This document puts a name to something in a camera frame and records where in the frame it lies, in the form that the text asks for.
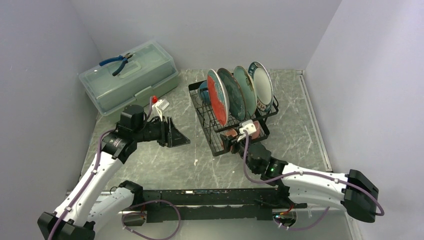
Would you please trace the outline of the mint green flower plate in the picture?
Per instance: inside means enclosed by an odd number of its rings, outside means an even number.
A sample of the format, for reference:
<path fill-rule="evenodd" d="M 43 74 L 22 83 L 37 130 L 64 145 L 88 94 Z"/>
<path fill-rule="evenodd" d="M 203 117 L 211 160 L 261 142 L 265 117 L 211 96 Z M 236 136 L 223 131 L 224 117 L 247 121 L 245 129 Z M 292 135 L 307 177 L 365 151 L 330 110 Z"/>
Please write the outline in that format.
<path fill-rule="evenodd" d="M 236 66 L 233 76 L 238 82 L 246 104 L 246 114 L 249 118 L 255 115 L 257 108 L 257 95 L 251 75 L 243 66 Z"/>

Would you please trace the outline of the small pink mug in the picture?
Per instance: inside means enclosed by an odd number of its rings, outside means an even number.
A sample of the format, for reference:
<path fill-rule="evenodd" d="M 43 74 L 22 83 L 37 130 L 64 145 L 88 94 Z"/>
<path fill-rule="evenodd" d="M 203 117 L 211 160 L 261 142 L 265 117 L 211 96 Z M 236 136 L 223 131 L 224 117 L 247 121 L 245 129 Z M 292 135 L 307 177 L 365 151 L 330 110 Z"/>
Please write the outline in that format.
<path fill-rule="evenodd" d="M 224 151 L 229 152 L 232 149 L 233 142 L 237 138 L 238 133 L 235 129 L 230 129 L 224 134 L 220 135 L 221 146 Z"/>

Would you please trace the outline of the dark blue speckled plate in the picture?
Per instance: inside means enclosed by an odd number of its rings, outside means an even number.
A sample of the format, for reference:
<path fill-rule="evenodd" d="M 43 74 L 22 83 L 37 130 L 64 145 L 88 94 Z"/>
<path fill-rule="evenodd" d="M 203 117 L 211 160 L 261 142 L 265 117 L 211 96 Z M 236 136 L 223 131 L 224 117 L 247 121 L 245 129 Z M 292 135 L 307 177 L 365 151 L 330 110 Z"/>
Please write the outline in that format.
<path fill-rule="evenodd" d="M 230 114 L 238 121 L 244 120 L 247 116 L 246 101 L 239 83 L 234 75 L 226 68 L 219 68 L 217 73 L 228 94 Z"/>

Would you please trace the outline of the dark blue tan bowl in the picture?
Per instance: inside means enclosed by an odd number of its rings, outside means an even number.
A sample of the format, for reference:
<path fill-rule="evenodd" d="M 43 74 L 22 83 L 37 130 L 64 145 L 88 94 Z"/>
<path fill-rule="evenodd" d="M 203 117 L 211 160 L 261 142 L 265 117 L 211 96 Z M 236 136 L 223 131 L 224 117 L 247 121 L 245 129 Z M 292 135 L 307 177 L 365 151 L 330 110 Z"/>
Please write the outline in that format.
<path fill-rule="evenodd" d="M 204 80 L 199 88 L 198 88 L 198 95 L 200 97 L 200 99 L 206 104 L 206 105 L 210 105 L 211 104 L 211 100 L 210 100 L 210 95 L 209 95 L 209 90 L 208 90 L 208 83 L 207 80 Z"/>

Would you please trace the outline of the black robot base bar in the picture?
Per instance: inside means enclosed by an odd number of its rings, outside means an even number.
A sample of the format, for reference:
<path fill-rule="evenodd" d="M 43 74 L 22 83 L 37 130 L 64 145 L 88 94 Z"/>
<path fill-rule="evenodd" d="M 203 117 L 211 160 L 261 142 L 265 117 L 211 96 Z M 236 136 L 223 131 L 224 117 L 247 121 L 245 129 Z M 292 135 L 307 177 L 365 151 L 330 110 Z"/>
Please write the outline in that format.
<path fill-rule="evenodd" d="M 277 188 L 144 190 L 125 207 L 143 212 L 147 223 L 177 220 L 256 219 L 270 221 L 279 211 L 305 209 Z"/>

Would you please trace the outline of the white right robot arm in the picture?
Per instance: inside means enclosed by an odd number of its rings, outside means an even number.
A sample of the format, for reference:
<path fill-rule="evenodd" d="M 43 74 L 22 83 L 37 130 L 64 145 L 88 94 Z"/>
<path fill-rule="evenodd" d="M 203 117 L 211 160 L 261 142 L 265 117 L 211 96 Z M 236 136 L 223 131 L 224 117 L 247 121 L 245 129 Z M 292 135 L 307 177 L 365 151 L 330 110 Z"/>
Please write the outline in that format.
<path fill-rule="evenodd" d="M 287 208 L 291 204 L 313 204 L 345 211 L 350 217 L 374 223 L 385 215 L 378 201 L 379 189 L 361 171 L 348 173 L 312 170 L 272 156 L 261 143 L 249 138 L 221 135 L 226 152 L 239 154 L 245 177 L 255 184 L 277 186 L 276 203 Z"/>

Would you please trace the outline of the large pink mug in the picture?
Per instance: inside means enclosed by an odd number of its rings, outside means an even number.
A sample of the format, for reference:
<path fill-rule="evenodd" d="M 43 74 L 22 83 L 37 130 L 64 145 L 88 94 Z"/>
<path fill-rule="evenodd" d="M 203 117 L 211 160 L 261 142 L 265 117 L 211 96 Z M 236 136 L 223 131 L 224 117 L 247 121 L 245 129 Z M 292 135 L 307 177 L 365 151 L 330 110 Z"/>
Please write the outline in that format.
<path fill-rule="evenodd" d="M 256 120 L 253 123 L 256 127 L 256 132 L 252 135 L 253 138 L 268 136 L 270 134 L 269 128 L 262 120 Z"/>

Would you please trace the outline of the green rimmed white plate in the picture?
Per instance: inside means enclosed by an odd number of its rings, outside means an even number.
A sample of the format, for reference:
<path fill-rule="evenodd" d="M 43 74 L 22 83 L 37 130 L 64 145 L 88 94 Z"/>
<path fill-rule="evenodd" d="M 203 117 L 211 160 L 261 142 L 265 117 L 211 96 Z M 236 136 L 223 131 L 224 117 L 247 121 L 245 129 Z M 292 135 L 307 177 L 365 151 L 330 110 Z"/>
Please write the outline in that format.
<path fill-rule="evenodd" d="M 271 110 L 274 90 L 270 75 L 266 68 L 258 61 L 253 61 L 248 68 L 257 96 L 257 109 L 263 113 Z"/>

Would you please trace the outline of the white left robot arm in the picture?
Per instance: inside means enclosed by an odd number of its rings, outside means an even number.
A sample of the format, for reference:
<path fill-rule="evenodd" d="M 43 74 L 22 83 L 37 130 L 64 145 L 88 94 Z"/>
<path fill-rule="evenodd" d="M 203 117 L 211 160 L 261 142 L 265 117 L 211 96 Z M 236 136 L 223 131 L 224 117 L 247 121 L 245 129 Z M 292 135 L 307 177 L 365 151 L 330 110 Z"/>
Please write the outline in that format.
<path fill-rule="evenodd" d="M 126 180 L 95 204 L 104 187 L 135 152 L 138 143 L 155 141 L 173 148 L 190 143 L 174 125 L 171 117 L 149 119 L 140 105 L 128 105 L 120 114 L 116 127 L 99 138 L 97 154 L 81 180 L 52 212 L 43 212 L 37 224 L 46 240 L 93 240 L 96 233 L 116 213 L 146 206 L 151 210 L 161 199 L 149 199 L 143 187 Z"/>

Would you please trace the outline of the black wire dish rack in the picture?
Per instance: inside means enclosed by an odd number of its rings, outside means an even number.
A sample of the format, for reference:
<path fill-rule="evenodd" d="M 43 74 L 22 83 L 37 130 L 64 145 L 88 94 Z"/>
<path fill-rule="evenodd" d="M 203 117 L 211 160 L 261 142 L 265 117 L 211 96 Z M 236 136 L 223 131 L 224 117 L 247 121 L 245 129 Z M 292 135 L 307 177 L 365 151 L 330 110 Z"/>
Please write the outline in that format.
<path fill-rule="evenodd" d="M 198 88 L 203 82 L 195 82 L 188 85 L 188 92 L 191 98 L 191 102 L 194 105 L 195 112 L 200 121 L 201 128 L 206 137 L 206 141 L 209 145 L 211 153 L 214 157 L 225 154 L 223 147 L 221 146 L 220 135 L 224 134 L 230 129 L 237 128 L 242 123 L 240 120 L 235 119 L 232 115 L 229 115 L 228 122 L 225 126 L 221 126 L 213 113 L 210 104 L 205 104 L 198 95 Z M 267 119 L 271 116 L 276 115 L 279 112 L 279 102 L 275 96 L 273 96 L 273 104 L 271 110 L 267 113 L 256 110 L 254 113 L 253 121 L 267 122 Z M 260 142 L 266 140 L 269 135 L 258 137 L 252 142 Z"/>

